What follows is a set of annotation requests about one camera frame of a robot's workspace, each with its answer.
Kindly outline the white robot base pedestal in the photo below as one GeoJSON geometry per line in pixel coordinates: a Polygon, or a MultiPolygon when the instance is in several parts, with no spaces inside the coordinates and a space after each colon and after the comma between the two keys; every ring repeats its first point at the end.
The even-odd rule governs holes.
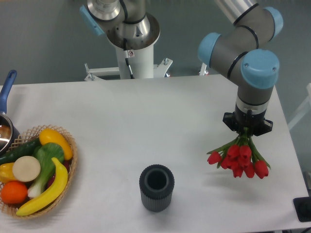
{"type": "Polygon", "coordinates": [[[99,81],[104,77],[117,75],[120,79],[149,79],[170,77],[168,70],[173,64],[170,58],[164,58],[159,64],[154,63],[154,45],[159,36],[150,45],[142,49],[123,50],[115,46],[117,67],[89,68],[85,64],[85,81],[99,81]]]}

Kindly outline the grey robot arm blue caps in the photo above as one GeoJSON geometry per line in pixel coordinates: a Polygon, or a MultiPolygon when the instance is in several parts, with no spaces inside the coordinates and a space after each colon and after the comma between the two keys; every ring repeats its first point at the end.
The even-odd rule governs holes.
{"type": "MultiPolygon", "coordinates": [[[[198,58],[238,87],[235,110],[225,113],[223,122],[238,133],[263,135],[273,127],[265,113],[278,80],[279,59],[261,47],[279,34],[283,18],[278,10],[262,8],[254,0],[219,0],[217,5],[234,30],[227,36],[206,35],[198,58]]],[[[162,76],[154,65],[160,27],[147,13],[145,1],[89,0],[80,14],[96,35],[105,34],[115,47],[122,79],[162,76]]]]}

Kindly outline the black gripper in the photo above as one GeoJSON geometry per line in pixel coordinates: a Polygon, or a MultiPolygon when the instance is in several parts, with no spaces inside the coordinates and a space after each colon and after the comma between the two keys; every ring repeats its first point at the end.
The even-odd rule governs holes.
{"type": "Polygon", "coordinates": [[[223,123],[238,134],[247,132],[248,136],[260,136],[271,132],[273,128],[273,122],[265,119],[264,114],[265,111],[253,114],[251,110],[246,113],[235,110],[232,113],[224,113],[223,123]]]}

